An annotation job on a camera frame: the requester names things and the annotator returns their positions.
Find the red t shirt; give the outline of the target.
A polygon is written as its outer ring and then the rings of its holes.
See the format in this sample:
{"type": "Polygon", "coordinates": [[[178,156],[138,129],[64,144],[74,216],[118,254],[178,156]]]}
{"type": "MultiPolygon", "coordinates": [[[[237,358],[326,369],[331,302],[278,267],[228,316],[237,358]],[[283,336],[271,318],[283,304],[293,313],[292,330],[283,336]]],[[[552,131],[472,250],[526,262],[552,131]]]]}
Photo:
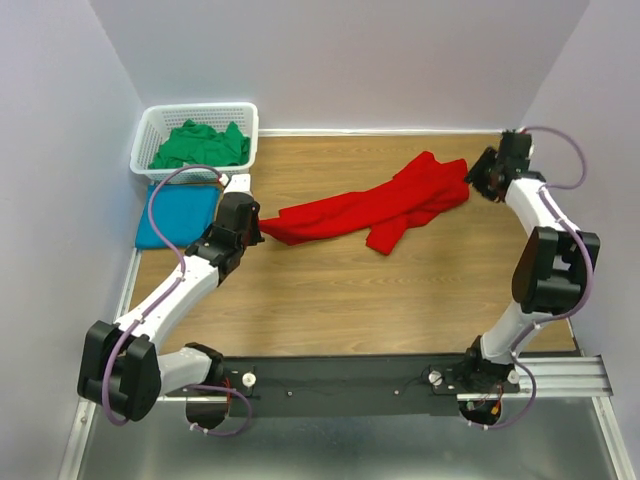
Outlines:
{"type": "Polygon", "coordinates": [[[366,246],[389,255],[407,230],[469,199],[467,173],[465,160],[441,163],[425,151],[381,185],[284,208],[260,229],[288,246],[367,229],[366,246]]]}

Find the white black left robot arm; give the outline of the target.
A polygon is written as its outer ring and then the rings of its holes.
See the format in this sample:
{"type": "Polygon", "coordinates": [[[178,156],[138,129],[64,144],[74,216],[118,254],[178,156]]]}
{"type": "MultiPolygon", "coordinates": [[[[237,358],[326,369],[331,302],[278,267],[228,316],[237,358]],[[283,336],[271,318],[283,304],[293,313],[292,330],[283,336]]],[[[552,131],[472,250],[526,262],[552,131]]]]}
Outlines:
{"type": "Polygon", "coordinates": [[[190,343],[159,354],[172,330],[239,266],[246,249],[262,242],[259,203],[245,191],[224,193],[212,224],[183,252],[176,269],[136,308],[116,322],[87,331],[77,392],[121,426],[143,419],[163,394],[192,387],[201,395],[224,383],[223,357],[190,343]]]}

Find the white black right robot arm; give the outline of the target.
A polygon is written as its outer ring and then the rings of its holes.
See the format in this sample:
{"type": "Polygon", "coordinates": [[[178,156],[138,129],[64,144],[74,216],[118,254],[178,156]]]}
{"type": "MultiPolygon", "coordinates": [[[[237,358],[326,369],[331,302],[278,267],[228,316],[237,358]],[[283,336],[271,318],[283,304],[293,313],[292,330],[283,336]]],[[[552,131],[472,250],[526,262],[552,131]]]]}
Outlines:
{"type": "Polygon", "coordinates": [[[580,229],[552,198],[554,185],[531,169],[533,129],[502,132],[465,177],[482,197],[516,214],[527,243],[511,280],[512,301],[465,353],[458,375],[474,392],[507,381],[525,346],[546,325],[586,304],[600,250],[597,234],[580,229]]]}

